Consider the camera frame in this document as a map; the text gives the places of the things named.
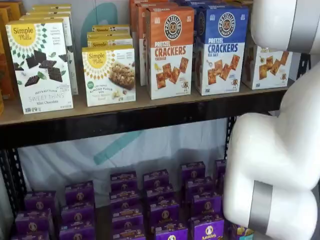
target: cracker image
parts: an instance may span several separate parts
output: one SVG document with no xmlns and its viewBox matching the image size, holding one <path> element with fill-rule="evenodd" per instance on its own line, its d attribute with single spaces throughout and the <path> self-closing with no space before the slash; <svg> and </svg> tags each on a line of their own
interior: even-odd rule
<svg viewBox="0 0 320 240">
<path fill-rule="evenodd" d="M 181 72 L 183 72 L 184 74 L 186 73 L 187 67 L 188 67 L 188 62 L 189 60 L 185 57 L 181 58 L 181 62 L 180 62 L 180 70 Z"/>
<path fill-rule="evenodd" d="M 231 67 L 228 64 L 225 64 L 220 74 L 220 78 L 226 81 L 230 71 L 231 71 Z"/>
<path fill-rule="evenodd" d="M 232 70 L 237 70 L 239 60 L 240 60 L 240 57 L 238 55 L 234 54 L 232 57 L 231 64 L 230 64 Z"/>
<path fill-rule="evenodd" d="M 125 89 L 131 90 L 135 87 L 135 71 L 121 63 L 115 63 L 110 69 L 109 79 Z"/>
<path fill-rule="evenodd" d="M 172 82 L 171 63 L 167 63 L 162 66 L 165 79 L 169 79 Z"/>
<path fill-rule="evenodd" d="M 279 68 L 280 68 L 280 65 L 281 65 L 280 61 L 278 59 L 276 59 L 271 70 L 270 70 L 270 73 L 272 73 L 273 75 L 276 75 Z"/>
<path fill-rule="evenodd" d="M 289 56 L 289 52 L 288 51 L 284 51 L 282 53 L 282 57 L 281 57 L 281 60 L 280 60 L 281 65 L 285 66 L 287 64 L 288 56 Z"/>
<path fill-rule="evenodd" d="M 172 78 L 170 79 L 170 81 L 172 83 L 174 83 L 174 84 L 177 83 L 179 75 L 180 75 L 180 72 L 181 72 L 180 68 L 177 68 L 177 67 L 173 68 Z"/>
<path fill-rule="evenodd" d="M 214 63 L 214 68 L 215 68 L 215 73 L 216 73 L 216 75 L 220 75 L 221 73 L 222 73 L 222 59 L 221 60 L 219 60 L 219 61 L 216 61 L 215 63 Z"/>
<path fill-rule="evenodd" d="M 274 56 L 267 57 L 266 58 L 267 71 L 271 70 L 273 65 L 274 65 Z"/>
<path fill-rule="evenodd" d="M 209 69 L 208 70 L 208 84 L 215 84 L 217 83 L 217 73 L 216 73 L 216 69 Z"/>
<path fill-rule="evenodd" d="M 264 64 L 259 66 L 259 79 L 265 79 L 267 77 L 268 65 Z"/>
</svg>

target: box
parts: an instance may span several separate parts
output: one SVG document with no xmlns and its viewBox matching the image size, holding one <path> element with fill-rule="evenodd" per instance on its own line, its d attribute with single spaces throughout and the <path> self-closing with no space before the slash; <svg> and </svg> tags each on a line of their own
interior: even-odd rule
<svg viewBox="0 0 320 240">
<path fill-rule="evenodd" d="M 224 236 L 224 219 L 221 215 L 206 215 L 191 223 L 192 240 L 220 240 Z"/>
<path fill-rule="evenodd" d="M 35 232 L 48 232 L 55 239 L 55 229 L 50 209 L 44 211 L 21 211 L 15 218 L 18 234 L 31 235 Z"/>
<path fill-rule="evenodd" d="M 93 25 L 92 31 L 94 32 L 106 32 L 106 31 L 117 31 L 127 30 L 130 31 L 128 24 L 108 24 L 108 25 Z"/>
<path fill-rule="evenodd" d="M 65 202 L 73 205 L 78 202 L 95 203 L 95 190 L 92 181 L 85 181 L 65 186 Z"/>
<path fill-rule="evenodd" d="M 155 228 L 155 240 L 187 240 L 188 229 L 181 221 L 158 225 Z"/>
<path fill-rule="evenodd" d="M 61 218 L 64 225 L 73 222 L 94 221 L 95 206 L 92 202 L 77 202 L 65 206 L 62 208 Z"/>
<path fill-rule="evenodd" d="M 110 175 L 110 182 L 112 191 L 138 188 L 136 171 L 113 173 Z"/>
<path fill-rule="evenodd" d="M 138 3 L 135 8 L 135 21 L 133 22 L 132 35 L 136 37 L 133 42 L 137 43 L 136 51 L 138 50 L 135 62 L 139 65 L 140 85 L 145 86 L 147 82 L 147 61 L 146 61 L 146 11 L 150 7 L 173 7 L 178 6 L 175 2 L 147 2 Z"/>
<path fill-rule="evenodd" d="M 99 48 L 99 47 L 107 47 L 107 46 L 114 46 L 114 45 L 129 45 L 133 48 L 132 38 L 130 35 L 116 35 L 116 36 L 101 36 L 96 39 L 88 39 L 89 48 L 96 48 L 96 47 Z"/>
<path fill-rule="evenodd" d="M 145 235 L 145 227 L 143 225 L 140 226 L 132 226 L 125 229 L 114 229 L 112 231 L 112 239 L 113 240 L 146 240 Z"/>
<path fill-rule="evenodd" d="M 239 92 L 249 10 L 210 4 L 197 16 L 195 86 L 202 96 Z"/>
<path fill-rule="evenodd" d="M 148 8 L 146 15 L 146 85 L 151 99 L 189 95 L 194 10 L 187 6 Z"/>
<path fill-rule="evenodd" d="M 95 240 L 95 224 L 92 221 L 77 221 L 60 228 L 60 240 Z"/>
<path fill-rule="evenodd" d="M 143 175 L 144 189 L 157 188 L 168 185 L 169 183 L 169 173 L 167 169 L 153 171 Z"/>
<path fill-rule="evenodd" d="M 110 206 L 112 209 L 127 209 L 140 203 L 140 194 L 136 188 L 110 192 Z"/>
<path fill-rule="evenodd" d="M 56 191 L 30 191 L 24 197 L 24 206 L 27 211 L 50 209 L 53 216 L 60 214 Z"/>
<path fill-rule="evenodd" d="M 126 209 L 113 209 L 111 216 L 113 229 L 126 229 L 144 224 L 143 209 L 140 204 L 130 206 Z"/>
<path fill-rule="evenodd" d="M 23 113 L 72 109 L 63 20 L 11 21 L 6 31 Z"/>
<path fill-rule="evenodd" d="M 192 199 L 191 215 L 208 215 L 221 213 L 222 196 L 214 191 L 195 194 Z"/>
</svg>

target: snack box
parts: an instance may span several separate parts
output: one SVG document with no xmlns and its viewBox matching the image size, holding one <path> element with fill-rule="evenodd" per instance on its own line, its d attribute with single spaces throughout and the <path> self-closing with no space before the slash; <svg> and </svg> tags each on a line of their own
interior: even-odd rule
<svg viewBox="0 0 320 240">
<path fill-rule="evenodd" d="M 6 24 L 24 114 L 72 109 L 73 99 L 62 19 Z"/>
<path fill-rule="evenodd" d="M 146 11 L 146 85 L 152 100 L 191 94 L 194 16 L 188 6 Z"/>
<path fill-rule="evenodd" d="M 112 231 L 113 240 L 146 240 L 145 226 L 132 226 L 123 229 L 114 229 Z"/>
<path fill-rule="evenodd" d="M 50 209 L 53 216 L 60 213 L 56 191 L 30 191 L 24 197 L 24 207 L 27 211 Z"/>
<path fill-rule="evenodd" d="M 20 20 L 39 20 L 39 19 L 62 19 L 63 22 L 63 30 L 64 30 L 64 39 L 65 46 L 67 49 L 66 55 L 60 55 L 59 58 L 68 64 L 69 74 L 70 74 L 70 84 L 71 84 L 71 92 L 73 95 L 78 94 L 78 84 L 77 84 L 77 71 L 76 71 L 76 61 L 75 61 L 75 46 L 73 44 L 73 33 L 72 33 L 72 25 L 71 25 L 71 16 L 69 13 L 60 13 L 60 14 L 47 14 L 39 13 L 39 14 L 31 14 L 24 15 L 20 17 Z"/>
<path fill-rule="evenodd" d="M 208 215 L 222 211 L 222 196 L 214 191 L 195 194 L 192 199 L 191 215 Z"/>
<path fill-rule="evenodd" d="M 21 211 L 15 218 L 18 234 L 31 235 L 35 232 L 48 232 L 55 239 L 55 229 L 50 209 L 44 211 Z"/>
<path fill-rule="evenodd" d="M 110 192 L 110 206 L 112 209 L 127 209 L 140 203 L 140 194 L 136 188 Z"/>
<path fill-rule="evenodd" d="M 249 9 L 210 4 L 197 16 L 195 86 L 202 96 L 239 92 Z"/>
<path fill-rule="evenodd" d="M 181 221 L 173 221 L 157 225 L 154 236 L 155 240 L 187 240 L 188 228 Z"/>
<path fill-rule="evenodd" d="M 127 30 L 130 32 L 130 27 L 128 24 L 108 24 L 108 25 L 93 25 L 93 32 L 106 32 L 106 31 L 117 31 L 117 30 Z"/>
<path fill-rule="evenodd" d="M 144 224 L 143 209 L 140 204 L 125 209 L 113 209 L 111 216 L 113 229 L 126 229 Z"/>
<path fill-rule="evenodd" d="M 67 205 L 73 205 L 78 202 L 95 204 L 94 183 L 85 181 L 65 186 L 65 202 Z"/>
<path fill-rule="evenodd" d="M 62 224 L 73 222 L 94 221 L 95 206 L 92 202 L 77 202 L 64 206 L 61 211 Z"/>
<path fill-rule="evenodd" d="M 95 224 L 93 221 L 77 221 L 60 228 L 60 240 L 95 240 Z"/>
<path fill-rule="evenodd" d="M 174 187 L 169 183 L 167 185 L 153 187 L 146 190 L 146 198 L 149 203 L 162 201 L 175 196 Z"/>
<path fill-rule="evenodd" d="M 135 13 L 136 21 L 134 21 L 132 36 L 133 42 L 136 42 L 138 47 L 136 48 L 135 62 L 139 65 L 140 85 L 145 86 L 147 82 L 147 54 L 146 54 L 146 11 L 147 8 L 165 8 L 178 6 L 176 2 L 146 2 L 136 4 Z"/>
<path fill-rule="evenodd" d="M 88 107 L 136 100 L 134 58 L 135 51 L 131 45 L 82 49 Z"/>
<path fill-rule="evenodd" d="M 206 215 L 191 223 L 192 240 L 221 240 L 224 236 L 224 219 L 221 215 Z"/>
<path fill-rule="evenodd" d="M 110 175 L 110 182 L 112 191 L 138 188 L 136 171 L 113 173 Z"/>
<path fill-rule="evenodd" d="M 167 169 L 153 171 L 143 175 L 144 189 L 157 188 L 168 185 L 169 183 L 169 173 Z"/>
</svg>

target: orange pretzel crackers box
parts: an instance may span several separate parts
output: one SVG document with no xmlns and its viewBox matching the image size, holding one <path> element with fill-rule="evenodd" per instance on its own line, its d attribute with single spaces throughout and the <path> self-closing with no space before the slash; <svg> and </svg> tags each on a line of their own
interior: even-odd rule
<svg viewBox="0 0 320 240">
<path fill-rule="evenodd" d="M 146 84 L 152 100 L 191 93 L 194 16 L 188 6 L 146 11 Z"/>
<path fill-rule="evenodd" d="M 140 84 L 146 85 L 147 81 L 147 61 L 146 61 L 146 11 L 147 8 L 155 7 L 178 7 L 175 2 L 155 2 L 155 3 L 138 3 L 136 5 L 136 19 L 137 19 L 137 38 L 138 38 L 138 58 L 136 64 L 140 69 Z"/>
</svg>

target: pretzel crackers box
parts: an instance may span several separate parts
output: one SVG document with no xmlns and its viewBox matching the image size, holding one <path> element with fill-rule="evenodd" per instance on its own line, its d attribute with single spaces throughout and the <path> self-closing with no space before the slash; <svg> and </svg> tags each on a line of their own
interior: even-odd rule
<svg viewBox="0 0 320 240">
<path fill-rule="evenodd" d="M 141 86 L 146 85 L 147 81 L 147 61 L 146 61 L 146 11 L 147 8 L 165 8 L 178 6 L 175 2 L 146 2 L 139 3 L 136 5 L 136 20 L 137 25 L 134 23 L 137 32 L 137 42 L 138 42 L 138 56 L 136 58 L 136 63 L 139 65 L 140 74 L 140 84 Z"/>
<path fill-rule="evenodd" d="M 239 92 L 249 9 L 211 4 L 197 16 L 195 86 L 202 96 Z"/>
</svg>

